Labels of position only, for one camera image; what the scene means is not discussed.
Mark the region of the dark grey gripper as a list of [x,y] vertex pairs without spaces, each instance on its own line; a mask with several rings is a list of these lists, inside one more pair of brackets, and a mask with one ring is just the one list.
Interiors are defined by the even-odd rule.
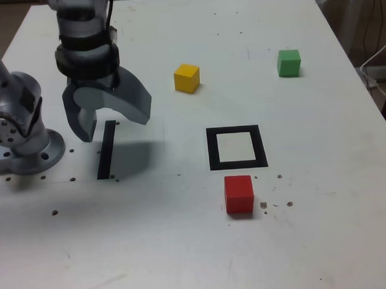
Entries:
[[71,130],[87,143],[93,141],[98,109],[117,111],[140,125],[150,120],[150,93],[133,73],[122,67],[98,79],[68,77],[62,99]]

